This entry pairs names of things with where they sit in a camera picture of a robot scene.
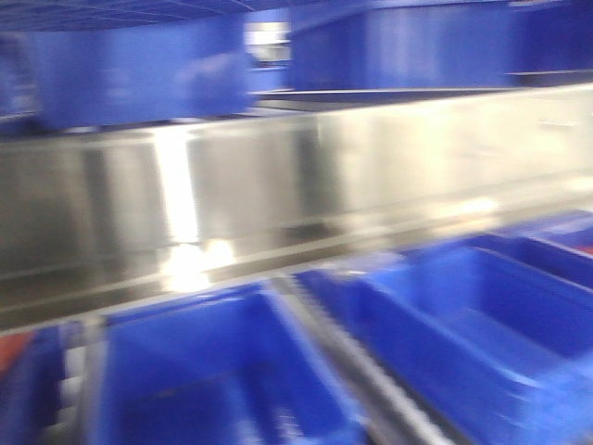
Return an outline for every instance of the stainless steel rail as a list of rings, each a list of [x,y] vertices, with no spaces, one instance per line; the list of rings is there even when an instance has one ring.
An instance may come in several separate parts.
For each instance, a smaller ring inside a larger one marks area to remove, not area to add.
[[[593,84],[0,144],[0,330],[593,197]]]

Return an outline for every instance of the blue crate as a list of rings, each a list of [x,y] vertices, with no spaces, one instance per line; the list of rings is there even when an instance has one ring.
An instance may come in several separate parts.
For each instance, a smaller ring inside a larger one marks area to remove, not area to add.
[[[362,442],[358,406],[273,294],[192,303],[110,318],[86,443]]]
[[[321,278],[309,289],[325,300]],[[328,283],[355,308],[355,335],[476,443],[557,445],[593,430],[593,309],[578,302],[589,290],[476,248],[346,283],[326,272]]]
[[[57,421],[64,374],[59,328],[39,330],[0,381],[0,443],[41,443],[44,428]]]
[[[166,121],[243,111],[244,17],[92,32],[32,33],[46,128]]]
[[[590,3],[344,0],[300,6],[292,14],[292,82],[299,90],[500,87],[520,84],[517,72],[593,68]],[[558,21],[550,18],[557,13]]]

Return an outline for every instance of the bin divider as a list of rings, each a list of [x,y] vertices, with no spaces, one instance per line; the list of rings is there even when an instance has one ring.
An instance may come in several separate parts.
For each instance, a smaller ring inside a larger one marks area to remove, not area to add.
[[[340,376],[364,404],[370,417],[367,431],[374,443],[393,444],[394,436],[398,436],[405,445],[466,443],[461,435],[454,439],[449,437],[448,432],[327,313],[296,278],[279,273],[271,280],[271,286],[317,340]]]

